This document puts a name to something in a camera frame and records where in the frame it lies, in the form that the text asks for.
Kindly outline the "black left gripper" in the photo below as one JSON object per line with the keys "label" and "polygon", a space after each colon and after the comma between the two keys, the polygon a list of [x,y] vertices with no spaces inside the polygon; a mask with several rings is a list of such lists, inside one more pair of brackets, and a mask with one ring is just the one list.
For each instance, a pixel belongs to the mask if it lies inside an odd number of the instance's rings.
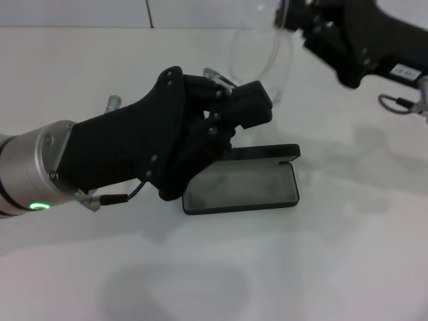
{"label": "black left gripper", "polygon": [[[178,155],[187,131],[187,98],[202,107],[230,98],[254,103],[216,106]],[[74,125],[57,173],[85,193],[139,179],[172,201],[231,150],[238,126],[247,129],[271,120],[272,101],[261,82],[219,84],[173,66],[139,101]]]}

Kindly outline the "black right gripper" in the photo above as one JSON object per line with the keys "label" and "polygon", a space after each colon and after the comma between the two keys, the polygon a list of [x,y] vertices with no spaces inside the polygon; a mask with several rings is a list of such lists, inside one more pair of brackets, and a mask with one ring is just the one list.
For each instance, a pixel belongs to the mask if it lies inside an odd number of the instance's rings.
{"label": "black right gripper", "polygon": [[387,15],[375,1],[280,1],[274,27],[302,29],[304,47],[329,66],[345,65],[345,37],[350,61],[337,74],[352,89],[368,75],[416,89],[427,75],[427,30]]}

